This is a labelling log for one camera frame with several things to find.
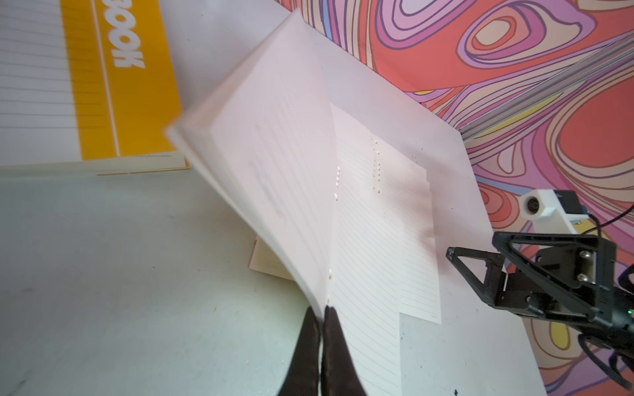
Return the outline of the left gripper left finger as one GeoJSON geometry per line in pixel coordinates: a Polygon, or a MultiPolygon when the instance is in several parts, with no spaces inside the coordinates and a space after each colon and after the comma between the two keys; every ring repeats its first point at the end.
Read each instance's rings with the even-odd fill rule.
{"type": "Polygon", "coordinates": [[[279,396],[317,396],[320,388],[320,322],[308,308],[279,396]]]}

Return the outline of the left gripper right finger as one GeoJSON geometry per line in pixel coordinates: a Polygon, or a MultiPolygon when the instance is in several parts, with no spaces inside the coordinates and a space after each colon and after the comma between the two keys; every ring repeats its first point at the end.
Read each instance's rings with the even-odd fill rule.
{"type": "Polygon", "coordinates": [[[334,307],[327,306],[322,327],[323,351],[320,385],[323,395],[366,396],[355,370],[343,328],[334,307]]]}

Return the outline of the green cover notebook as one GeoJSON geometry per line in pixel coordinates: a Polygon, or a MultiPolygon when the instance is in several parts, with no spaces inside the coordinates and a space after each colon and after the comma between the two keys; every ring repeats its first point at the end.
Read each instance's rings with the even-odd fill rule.
{"type": "Polygon", "coordinates": [[[399,395],[400,319],[441,320],[426,171],[330,102],[300,13],[168,130],[318,318],[335,308],[371,395],[399,395]]]}

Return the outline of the aluminium frame rail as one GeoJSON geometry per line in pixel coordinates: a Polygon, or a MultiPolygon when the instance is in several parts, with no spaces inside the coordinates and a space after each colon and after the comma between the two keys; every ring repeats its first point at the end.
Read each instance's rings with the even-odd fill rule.
{"type": "Polygon", "coordinates": [[[633,59],[633,33],[619,36],[604,48],[487,113],[462,129],[464,142],[503,130],[539,112],[568,89],[594,79],[609,69],[633,59]]]}

